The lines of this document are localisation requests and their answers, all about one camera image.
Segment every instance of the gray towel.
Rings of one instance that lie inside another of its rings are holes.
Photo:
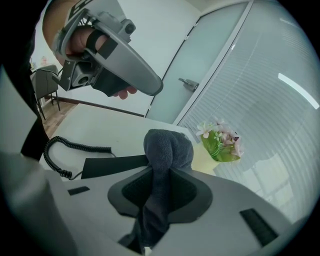
[[[152,190],[142,209],[142,245],[153,247],[169,228],[170,170],[191,169],[194,151],[184,134],[151,129],[144,152],[153,169]]]

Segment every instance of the chair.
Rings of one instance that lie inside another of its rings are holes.
[[[52,106],[54,105],[54,101],[52,98],[52,93],[55,92],[55,96],[56,96],[56,102],[58,104],[58,108],[60,111],[60,105],[59,105],[59,99],[58,99],[58,84],[52,79],[52,76],[55,76],[55,74],[58,74],[58,68],[56,65],[49,65],[49,66],[45,66],[42,67],[40,70],[36,70],[33,72],[33,74],[31,75],[31,82],[33,85],[33,89],[34,89],[34,93],[35,93],[35,98],[36,98],[36,104],[39,107],[39,110],[44,118],[44,120],[46,120],[45,118],[45,114],[42,110],[41,104],[39,102],[39,99],[50,95],[51,96],[51,103]]]

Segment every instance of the chair leg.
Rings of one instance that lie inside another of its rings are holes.
[[[60,105],[59,105],[59,99],[58,99],[58,93],[57,93],[57,91],[55,91],[55,98],[56,98],[56,103],[58,103],[59,111],[61,111],[61,110],[60,110]]]
[[[40,110],[40,113],[41,113],[42,116],[43,116],[43,119],[46,120],[46,117],[45,117],[44,111],[42,110],[41,104],[39,104],[39,99],[36,100],[36,104],[37,104],[38,107],[39,107],[39,110]]]

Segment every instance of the door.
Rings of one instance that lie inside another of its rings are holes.
[[[172,124],[213,65],[247,2],[203,16],[184,41],[154,97],[147,118]]]

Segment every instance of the wooden floor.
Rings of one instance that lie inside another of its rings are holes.
[[[66,116],[76,107],[76,104],[67,102],[59,101],[59,104],[61,111],[59,111],[58,104],[55,100],[53,101],[53,106],[51,102],[49,102],[42,108],[45,120],[40,114],[45,132],[48,135],[49,139],[52,137],[52,135],[61,124],[61,122],[66,118]]]

